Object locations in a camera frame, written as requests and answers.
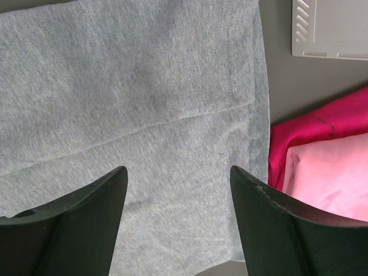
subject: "clothing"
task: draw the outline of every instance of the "clothing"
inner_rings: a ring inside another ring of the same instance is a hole
[[[290,147],[283,192],[316,208],[368,221],[368,133]]]
[[[0,211],[123,165],[111,275],[243,260],[229,172],[267,180],[257,0],[81,0],[0,14]]]
[[[289,147],[368,132],[368,87],[299,118],[273,126],[269,185],[282,190]]]

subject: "vent slot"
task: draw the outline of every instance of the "vent slot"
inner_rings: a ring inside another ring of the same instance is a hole
[[[297,20],[300,25],[303,25],[304,27],[308,27],[309,25],[308,22],[306,22],[304,18],[302,18],[299,14],[297,15]]]
[[[297,23],[297,28],[299,29],[299,31],[304,34],[305,36],[308,35],[308,31],[306,29],[304,29],[304,27],[302,25],[300,25],[299,23]]]
[[[303,36],[302,35],[302,33],[301,32],[299,32],[298,30],[297,30],[297,36],[303,41],[303,42],[307,42],[307,40],[306,40],[306,37],[305,36]]]
[[[309,17],[309,14],[303,10],[301,7],[297,7],[297,11],[300,13],[300,15],[304,18],[308,18]]]
[[[309,5],[305,3],[303,0],[298,0],[298,3],[300,6],[302,6],[304,9],[309,9]]]
[[[367,53],[338,53],[339,58],[346,59],[368,59]]]
[[[303,56],[327,57],[327,53],[323,53],[323,52],[303,52]]]

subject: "gray fabric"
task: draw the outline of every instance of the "gray fabric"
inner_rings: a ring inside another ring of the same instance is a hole
[[[267,178],[257,0],[82,0],[0,14],[0,211],[118,165],[128,194],[111,275],[243,260],[229,188]]]

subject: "white plastic object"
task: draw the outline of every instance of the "white plastic object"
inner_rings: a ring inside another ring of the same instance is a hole
[[[368,0],[293,0],[292,53],[368,60]]]

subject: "pink fabric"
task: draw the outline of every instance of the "pink fabric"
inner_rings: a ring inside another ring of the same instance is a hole
[[[368,87],[271,128],[269,185],[282,190],[289,147],[368,132]]]
[[[368,221],[368,133],[290,147],[282,191],[316,208]]]

